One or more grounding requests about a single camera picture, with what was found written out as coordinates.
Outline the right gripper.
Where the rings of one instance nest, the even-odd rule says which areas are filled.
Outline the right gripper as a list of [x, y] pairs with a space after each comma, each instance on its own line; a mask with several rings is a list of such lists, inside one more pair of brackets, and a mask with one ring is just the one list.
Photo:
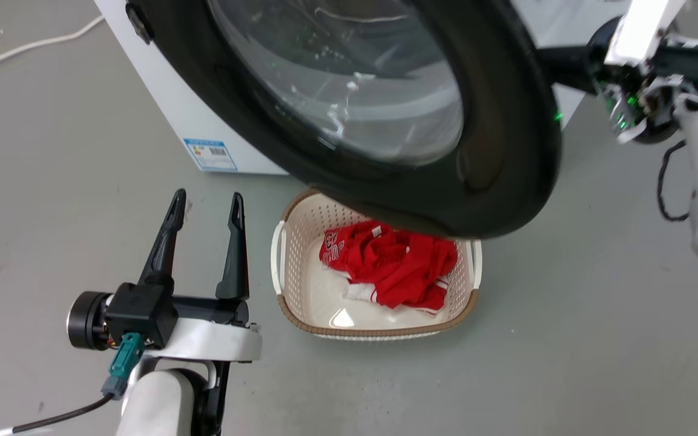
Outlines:
[[537, 58], [551, 83], [601, 97], [620, 143], [662, 142], [679, 127], [678, 97], [698, 108], [698, 38], [676, 25], [684, 5], [632, 1], [588, 46], [539, 48]]

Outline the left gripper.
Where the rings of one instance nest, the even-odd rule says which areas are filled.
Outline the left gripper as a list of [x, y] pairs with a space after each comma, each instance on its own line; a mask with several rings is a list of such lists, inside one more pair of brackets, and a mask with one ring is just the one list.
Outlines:
[[[173, 264], [178, 232], [185, 223], [186, 190], [176, 190], [138, 285], [173, 287]], [[147, 345], [144, 356], [188, 362], [216, 361], [249, 363], [260, 359], [262, 336], [249, 323], [248, 251], [243, 196], [232, 197], [228, 228], [228, 250], [222, 280], [216, 286], [218, 300], [174, 296], [178, 315], [175, 329], [163, 349]], [[104, 351], [111, 348], [105, 312], [113, 293], [83, 292], [67, 314], [67, 337], [78, 349]]]

